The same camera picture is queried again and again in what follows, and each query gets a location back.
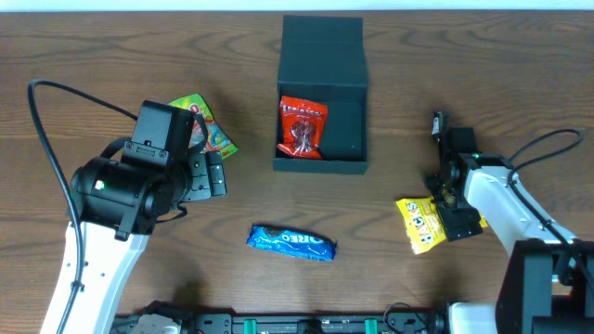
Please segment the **yellow Hacks candy bag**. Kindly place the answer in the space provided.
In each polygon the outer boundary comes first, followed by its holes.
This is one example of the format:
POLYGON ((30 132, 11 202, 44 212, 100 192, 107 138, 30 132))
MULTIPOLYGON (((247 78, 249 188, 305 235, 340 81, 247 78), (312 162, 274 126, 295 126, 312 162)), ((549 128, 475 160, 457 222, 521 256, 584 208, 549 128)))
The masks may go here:
POLYGON ((414 254, 422 254, 444 241, 455 241, 446 235, 433 196, 421 199, 399 199, 395 206, 402 214, 407 237, 414 254))

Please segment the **green gummy candy bag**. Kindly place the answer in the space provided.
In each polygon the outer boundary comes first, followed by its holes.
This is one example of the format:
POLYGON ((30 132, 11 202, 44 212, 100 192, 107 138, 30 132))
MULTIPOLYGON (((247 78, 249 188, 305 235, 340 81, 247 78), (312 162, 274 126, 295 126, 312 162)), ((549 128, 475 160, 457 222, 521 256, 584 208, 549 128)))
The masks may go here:
POLYGON ((180 97, 170 102, 169 105, 180 109, 187 109, 192 113, 199 114, 203 118, 208 135, 202 152, 219 151, 224 160, 239 150, 216 123, 212 111, 201 95, 193 94, 180 97))

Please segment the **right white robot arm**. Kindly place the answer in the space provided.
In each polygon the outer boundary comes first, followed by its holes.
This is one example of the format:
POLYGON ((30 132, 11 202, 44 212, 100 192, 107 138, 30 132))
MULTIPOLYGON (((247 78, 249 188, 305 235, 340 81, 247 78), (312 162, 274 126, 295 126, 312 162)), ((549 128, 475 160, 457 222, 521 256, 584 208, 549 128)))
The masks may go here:
POLYGON ((510 256, 497 301, 454 302, 431 333, 590 333, 593 244, 558 224, 523 187, 517 166, 484 154, 471 127, 436 125, 440 172, 427 178, 448 239, 485 219, 510 256))

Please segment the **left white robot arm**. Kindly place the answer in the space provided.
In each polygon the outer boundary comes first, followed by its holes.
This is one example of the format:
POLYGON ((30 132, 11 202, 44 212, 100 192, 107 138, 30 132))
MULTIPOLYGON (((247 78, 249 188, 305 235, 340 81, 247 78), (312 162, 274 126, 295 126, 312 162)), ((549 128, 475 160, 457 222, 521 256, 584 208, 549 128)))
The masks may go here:
POLYGON ((221 172, 206 143, 190 143, 198 113, 145 101, 130 137, 112 141, 66 185, 70 221, 58 283, 44 333, 107 333, 125 284, 166 214, 186 203, 225 195, 212 186, 221 172))

